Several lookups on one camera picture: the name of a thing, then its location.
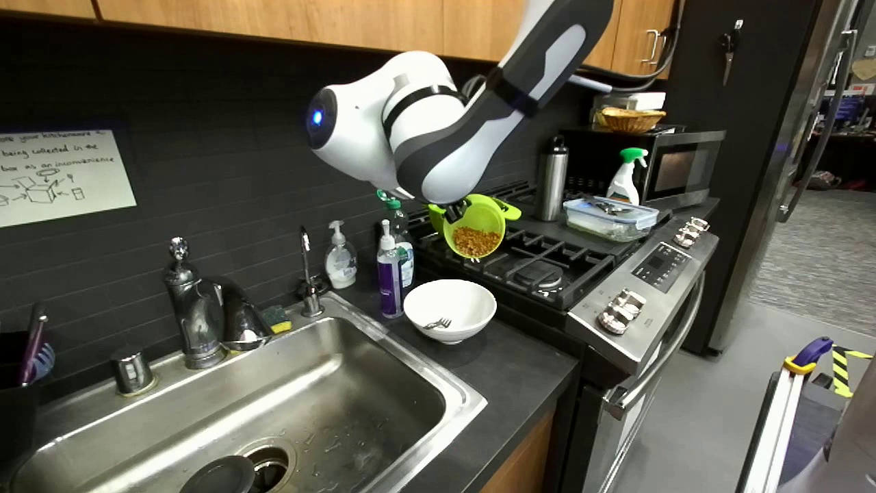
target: black backsplash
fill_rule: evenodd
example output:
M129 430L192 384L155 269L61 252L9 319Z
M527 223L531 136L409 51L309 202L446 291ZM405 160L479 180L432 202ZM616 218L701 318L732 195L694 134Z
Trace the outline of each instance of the black backsplash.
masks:
M116 352L179 347L163 285L170 234L189 237L202 274L265 304L301 275L300 223L323 265L326 223L346 218L358 282L374 282L384 208L374 185L312 156L305 106L390 55L29 19L0 19L0 45L0 130L112 129L137 196L129 211L0 230L0 332L25 328L31 304L46 304L61 352L51 395L109 374ZM458 80L490 67L450 65ZM531 180L541 144L586 104L590 93L568 87L502 151L483 189Z

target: stainless steel sink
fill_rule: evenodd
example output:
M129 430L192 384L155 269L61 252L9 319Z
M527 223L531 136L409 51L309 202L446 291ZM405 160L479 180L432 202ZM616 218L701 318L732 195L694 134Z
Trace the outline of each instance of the stainless steel sink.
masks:
M167 493L234 454L265 491L400 491L489 403L341 295L323 306L211 369L167 356L137 396L108 380L46 408L15 491Z

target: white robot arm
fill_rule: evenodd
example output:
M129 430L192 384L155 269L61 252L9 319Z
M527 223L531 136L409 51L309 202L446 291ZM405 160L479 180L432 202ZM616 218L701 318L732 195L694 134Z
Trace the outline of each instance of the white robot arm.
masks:
M443 59L404 51L306 110L315 154L379 189L428 202L464 199L523 117L545 106L601 41L614 0L528 0L510 55L472 100Z

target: whiteboard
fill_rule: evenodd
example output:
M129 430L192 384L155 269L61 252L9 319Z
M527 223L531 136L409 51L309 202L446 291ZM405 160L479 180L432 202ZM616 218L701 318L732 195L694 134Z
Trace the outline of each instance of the whiteboard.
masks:
M0 134L0 228L135 206L109 129Z

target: countertop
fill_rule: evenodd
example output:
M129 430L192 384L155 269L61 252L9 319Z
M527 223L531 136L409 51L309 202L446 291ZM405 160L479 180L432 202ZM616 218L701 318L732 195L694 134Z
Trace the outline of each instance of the countertop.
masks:
M461 345L441 345L419 334L405 315L382 318L379 292L371 286L348 286L341 295L489 396L489 408L405 491L479 491L568 388L579 366L573 356L502 319L490 319L484 332Z

